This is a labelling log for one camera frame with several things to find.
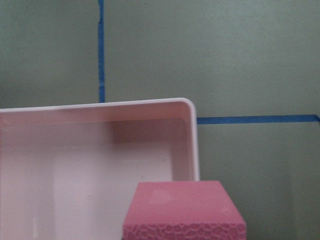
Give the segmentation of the pink foam block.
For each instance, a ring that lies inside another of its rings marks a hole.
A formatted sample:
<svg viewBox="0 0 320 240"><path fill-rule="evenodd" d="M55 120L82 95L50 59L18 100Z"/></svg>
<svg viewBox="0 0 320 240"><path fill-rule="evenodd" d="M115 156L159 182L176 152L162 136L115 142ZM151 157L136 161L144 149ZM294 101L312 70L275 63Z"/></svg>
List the pink foam block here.
<svg viewBox="0 0 320 240"><path fill-rule="evenodd" d="M245 240L247 224L219 181L141 182L124 240Z"/></svg>

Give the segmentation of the pink plastic bin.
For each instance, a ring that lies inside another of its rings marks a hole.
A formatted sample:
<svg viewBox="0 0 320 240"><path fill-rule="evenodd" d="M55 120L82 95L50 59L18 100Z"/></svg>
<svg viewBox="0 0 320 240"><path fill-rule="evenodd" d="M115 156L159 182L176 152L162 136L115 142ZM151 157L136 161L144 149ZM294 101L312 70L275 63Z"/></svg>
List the pink plastic bin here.
<svg viewBox="0 0 320 240"><path fill-rule="evenodd" d="M200 178L185 98L0 111L0 237L119 240L139 182Z"/></svg>

